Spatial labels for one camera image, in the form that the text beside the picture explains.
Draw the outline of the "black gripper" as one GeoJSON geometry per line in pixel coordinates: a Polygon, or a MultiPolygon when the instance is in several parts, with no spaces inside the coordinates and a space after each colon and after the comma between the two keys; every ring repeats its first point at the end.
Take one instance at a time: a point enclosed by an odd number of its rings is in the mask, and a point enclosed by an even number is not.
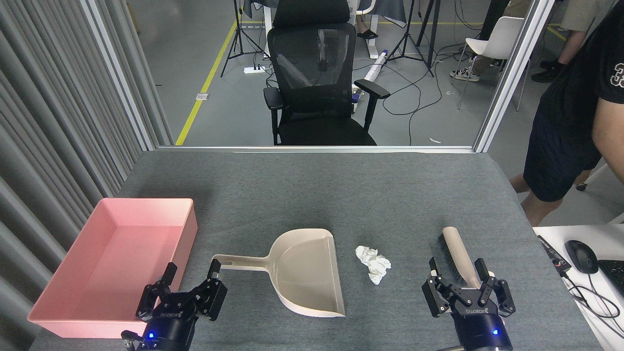
{"type": "Polygon", "coordinates": [[[438,318],[454,306],[455,331],[466,351],[512,351],[512,342],[499,315],[508,317],[516,311],[508,283],[490,273],[483,258],[477,258],[474,265],[482,281],[481,295],[478,304],[466,306],[461,288],[448,282],[439,272],[436,258],[430,258],[430,276],[422,286],[430,313],[438,318]],[[490,300],[492,292],[498,306],[490,300]]]}
{"type": "Polygon", "coordinates": [[[147,322],[138,351],[188,351],[194,337],[196,314],[216,321],[221,306],[227,295],[227,287],[218,278],[221,263],[211,261],[207,278],[189,292],[188,302],[191,305],[176,306],[167,310],[156,306],[160,300],[165,307],[169,306],[170,284],[176,275],[177,266],[169,262],[161,277],[154,284],[145,285],[136,309],[136,317],[147,322]]]}

